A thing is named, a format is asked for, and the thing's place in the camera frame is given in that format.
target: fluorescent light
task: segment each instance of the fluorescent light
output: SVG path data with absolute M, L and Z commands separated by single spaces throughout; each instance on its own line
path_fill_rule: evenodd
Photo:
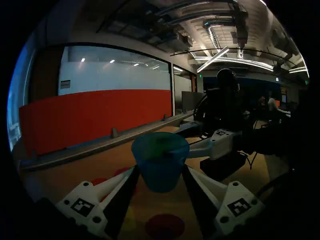
M 131 62 L 131 61 L 120 61 L 120 62 Z M 142 64 L 144 64 L 143 62 L 132 62 L 132 63 L 142 63 Z
M 204 68 L 206 68 L 208 65 L 213 63 L 214 60 L 221 57 L 223 54 L 227 53 L 228 51 L 229 51 L 228 47 L 223 48 L 220 52 L 218 52 L 216 55 L 214 55 L 209 61 L 207 61 L 201 67 L 199 67 L 197 72 L 201 72 Z
M 289 72 L 299 70 L 299 69 L 306 69 L 306 67 L 293 68 L 293 69 L 290 69 Z
M 273 72 L 273 66 L 266 63 L 262 63 L 262 62 L 255 62 L 255 61 L 250 61 L 245 59 L 236 59 L 236 58 L 218 58 L 217 62 L 218 61 L 241 63 L 241 64 L 251 65 L 258 68 L 263 68 Z
M 292 72 L 289 72 L 289 73 L 295 73 L 295 72 L 308 72 L 308 71 L 306 69 L 302 69 L 302 70 L 292 71 Z
M 209 60 L 212 57 L 196 57 L 196 60 Z M 257 62 L 257 61 L 251 61 L 251 60 L 245 60 L 245 59 L 239 59 L 239 58 L 223 58 L 220 57 L 216 60 L 217 62 L 235 62 L 235 63 L 241 63 L 241 64 L 247 64 L 251 66 L 255 66 L 258 68 L 263 68 L 269 71 L 273 72 L 273 66 L 264 63 L 264 62 Z
M 259 1 L 262 2 L 265 6 L 267 6 L 267 4 L 263 0 L 259 0 Z
M 180 71 L 180 72 L 183 72 L 183 70 L 182 69 L 180 69 L 180 68 L 177 68 L 177 67 L 173 67 L 173 69 L 175 69 L 175 70 L 178 70 L 178 71 Z
M 308 78 L 310 78 L 310 77 L 309 77 L 309 71 L 308 71 L 308 68 L 307 68 L 306 62 L 304 61 L 304 58 L 303 58 L 303 56 L 302 56 L 302 55 L 301 55 L 301 58 L 302 58 L 303 64 L 304 64 L 304 65 L 305 65 L 305 67 L 306 67 Z
M 193 58 L 196 58 L 196 55 L 193 52 L 191 52 L 190 54 L 193 56 Z

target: red wall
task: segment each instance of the red wall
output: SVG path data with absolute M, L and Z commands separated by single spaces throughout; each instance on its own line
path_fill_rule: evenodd
M 105 90 L 43 99 L 19 109 L 29 156 L 61 150 L 171 116 L 169 90 Z

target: blue cup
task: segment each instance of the blue cup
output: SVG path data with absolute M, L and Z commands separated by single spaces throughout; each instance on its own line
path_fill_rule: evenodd
M 189 149 L 183 137 L 169 132 L 140 136 L 131 146 L 140 173 L 153 192 L 169 192 L 176 187 Z

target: wooden table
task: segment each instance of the wooden table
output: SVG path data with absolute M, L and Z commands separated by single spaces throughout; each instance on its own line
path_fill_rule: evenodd
M 167 126 L 158 131 L 173 132 L 176 129 L 176 127 Z M 191 143 L 199 138 L 188 138 L 187 140 Z M 61 166 L 36 172 L 22 172 L 21 179 L 35 201 L 41 197 L 47 197 L 55 204 L 81 181 L 111 178 L 117 170 L 135 165 L 136 161 L 131 152 L 132 142 Z M 200 161 L 203 159 L 205 158 L 187 159 L 186 164 L 202 172 Z M 264 156 L 257 155 L 252 170 L 249 169 L 246 162 L 242 168 L 225 179 L 223 183 L 228 184 L 234 180 L 240 181 L 253 193 L 258 191 L 269 182 Z M 164 194 L 148 190 L 140 177 L 137 183 L 137 193 L 132 197 L 118 239 L 152 239 L 145 231 L 145 224 L 157 214 L 173 214 L 184 222 L 185 230 L 179 239 L 202 238 L 182 177 L 173 191 Z

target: glass wall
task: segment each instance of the glass wall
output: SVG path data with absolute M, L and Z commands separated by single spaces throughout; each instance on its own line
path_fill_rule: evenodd
M 34 51 L 34 36 L 31 35 L 17 59 L 8 93 L 7 131 L 11 151 L 21 137 L 19 108 L 27 103 L 27 80 Z
M 189 71 L 183 70 L 177 66 L 173 67 L 174 70 L 174 103 L 176 115 L 183 112 L 182 107 L 182 92 L 195 92 L 195 84 L 192 84 L 192 79 L 195 75 Z
M 59 75 L 59 95 L 120 89 L 171 90 L 169 64 L 112 48 L 65 48 Z

